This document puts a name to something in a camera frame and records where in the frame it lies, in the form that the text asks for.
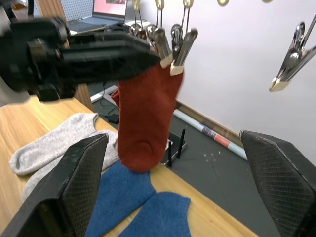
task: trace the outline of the laptop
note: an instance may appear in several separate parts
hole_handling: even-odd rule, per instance
[[[127,0],[93,0],[92,16],[70,22],[69,29],[82,33],[124,22],[126,9]]]

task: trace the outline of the pegboard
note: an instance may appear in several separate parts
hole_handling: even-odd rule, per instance
[[[92,15],[93,0],[61,0],[67,21]],[[40,11],[34,1],[34,16],[40,16]]]

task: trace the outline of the wooden table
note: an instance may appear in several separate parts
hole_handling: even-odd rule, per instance
[[[11,171],[8,162],[12,154],[22,146],[52,131],[77,112],[89,113],[90,110],[76,99],[42,104],[34,97],[25,104],[7,105],[0,108],[0,233],[21,206],[20,194],[29,178],[28,176],[18,177]],[[96,121],[96,130],[103,129],[115,131],[99,118]],[[157,165],[151,171],[151,181],[158,192],[172,191],[191,199],[188,222],[192,236],[256,236],[163,165]],[[115,237],[121,233],[137,212],[138,210],[106,236]]]

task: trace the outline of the sock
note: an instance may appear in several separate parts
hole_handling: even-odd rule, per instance
[[[158,64],[118,83],[112,95],[120,113],[118,156],[131,170],[146,172],[162,160],[182,79]]]
[[[78,113],[69,117],[55,130],[18,149],[9,161],[17,175],[26,175],[43,168],[62,156],[68,147],[95,132],[98,114]]]
[[[190,199],[172,192],[152,196],[120,237],[190,237]]]
[[[116,162],[101,176],[85,237],[99,237],[110,231],[155,193],[149,172],[135,173]]]
[[[119,156],[118,152],[116,150],[116,144],[118,140],[118,134],[116,132],[112,131],[99,131],[99,132],[94,132],[91,134],[89,137],[101,134],[101,133],[107,133],[109,141],[107,144],[107,149],[105,151],[104,155],[104,160],[103,160],[103,165],[102,165],[102,170],[107,169],[110,167],[112,164],[114,164],[116,161],[118,161]],[[21,201],[22,203],[26,200],[26,198],[30,195],[30,193],[33,191],[35,186],[38,184],[38,182],[46,175],[48,174],[55,166],[59,163],[63,156],[58,157],[57,159],[53,160],[51,163],[47,164],[43,168],[39,169],[36,171],[27,181],[25,184],[22,194],[21,194]]]

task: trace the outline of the laptop screen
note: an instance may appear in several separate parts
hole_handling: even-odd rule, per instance
[[[127,0],[94,0],[94,13],[125,16]]]

